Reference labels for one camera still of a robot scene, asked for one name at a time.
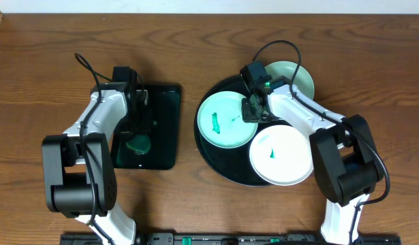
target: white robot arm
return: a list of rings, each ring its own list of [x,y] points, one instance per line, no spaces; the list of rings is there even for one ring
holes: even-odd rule
[[[327,242],[349,244],[356,204],[366,201],[384,176],[371,151],[346,131],[356,130],[374,147],[367,122],[359,115],[346,118],[323,108],[286,77],[273,80],[260,61],[246,65],[240,73],[251,94],[242,101],[243,120],[282,119],[309,139],[315,179],[328,198],[321,234]],[[354,151],[341,157],[339,149],[351,146]],[[353,240],[358,237],[359,218],[354,221]]]
[[[123,69],[125,74],[134,72],[128,67],[118,67],[119,71]],[[124,129],[125,133],[132,135],[135,133],[132,131],[135,125],[144,130],[144,126],[150,124],[136,122],[135,118],[128,116],[128,111],[134,110],[136,106],[146,106],[149,96],[147,91],[136,90],[131,82],[112,82],[101,85],[102,100],[98,103],[99,93],[96,89],[93,89],[91,101],[85,111],[69,129],[62,135],[49,135],[43,141],[47,206],[52,212],[61,212],[68,218],[88,224],[104,245],[138,244],[140,238],[135,221],[128,217],[116,202],[117,181],[108,142],[114,130],[120,133],[117,132],[117,128]],[[92,223],[89,221],[93,209],[93,196],[88,174],[65,172],[65,167],[86,164],[80,149],[80,127],[86,118],[83,137],[89,149],[88,158],[97,189],[96,215]]]
[[[339,122],[341,122],[344,118],[343,115],[331,112],[318,105],[312,99],[306,97],[299,91],[296,85],[292,86],[293,91],[297,93],[297,96],[304,102],[308,103],[311,107],[321,112],[325,112],[327,116]],[[276,88],[270,95],[268,95],[268,105],[274,116],[283,118],[287,123],[300,131],[306,138],[309,138],[309,136],[315,133],[318,129],[329,129],[335,126],[333,122],[330,122],[325,118],[321,118],[294,99],[290,92],[290,85],[288,84]],[[333,203],[327,200],[326,216],[320,230],[323,238],[327,242],[333,244],[349,244],[349,232],[355,212],[354,206],[359,201],[366,201],[368,196],[369,195],[367,194],[362,194],[351,200],[348,205],[343,207],[341,207],[338,203]],[[355,223],[352,236],[353,240],[358,238],[357,226],[359,218],[360,215],[357,216]]]

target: black tray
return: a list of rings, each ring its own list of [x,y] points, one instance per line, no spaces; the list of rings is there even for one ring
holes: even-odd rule
[[[149,106],[157,123],[149,134],[151,148],[146,154],[137,155],[127,148],[124,140],[114,135],[112,164],[115,168],[167,170],[176,162],[181,88],[162,84],[145,84],[144,88],[149,93]]]
[[[244,80],[240,75],[232,76],[221,81],[205,94],[200,105],[198,106],[196,117],[194,119],[194,137],[196,139],[197,148],[200,151],[203,159],[212,167],[218,174],[238,184],[247,186],[268,186],[271,185],[263,180],[253,170],[249,160],[250,140],[245,145],[235,149],[224,149],[216,147],[204,139],[197,125],[197,113],[203,101],[209,96],[221,91],[234,91],[244,96],[250,96],[245,86]],[[288,125],[284,120],[270,123],[260,123],[258,125],[259,133],[261,130],[273,125]]]

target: mint green plate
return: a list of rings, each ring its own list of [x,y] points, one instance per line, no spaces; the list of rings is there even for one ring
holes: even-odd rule
[[[235,148],[246,144],[258,130],[257,123],[245,123],[241,113],[244,95],[224,91],[203,101],[197,114],[200,133],[209,143],[220,148]]]
[[[280,76],[285,76],[291,78],[294,74],[297,64],[290,61],[277,61],[267,65],[265,67],[266,72],[273,77],[273,79]],[[298,68],[296,78],[294,79],[294,84],[297,85],[300,92],[306,95],[308,98],[313,99],[313,94],[315,92],[315,87],[313,85],[313,80],[309,72],[302,66]]]

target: white plate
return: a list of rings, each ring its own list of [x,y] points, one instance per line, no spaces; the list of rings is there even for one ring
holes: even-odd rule
[[[292,74],[296,70],[297,64],[290,61],[277,61],[267,65],[265,70],[268,75],[271,75],[273,79],[280,76],[285,76],[291,79]],[[315,87],[313,85],[313,80],[309,72],[302,66],[298,68],[296,78],[294,79],[294,84],[297,85],[300,92],[302,92],[306,97],[313,99],[313,94],[315,92]]]
[[[203,137],[221,148],[246,144],[258,130],[257,123],[245,123],[241,112],[244,95],[218,92],[203,101],[197,114],[197,125]]]
[[[259,132],[249,157],[256,173],[271,184],[297,184],[313,170],[309,140],[291,126],[275,125]]]

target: ink mark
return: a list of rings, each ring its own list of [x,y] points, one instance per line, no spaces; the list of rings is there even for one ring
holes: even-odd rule
[[[218,120],[217,120],[217,113],[214,112],[214,114],[212,114],[212,130],[215,131],[215,133],[220,134],[220,125],[218,125]]]

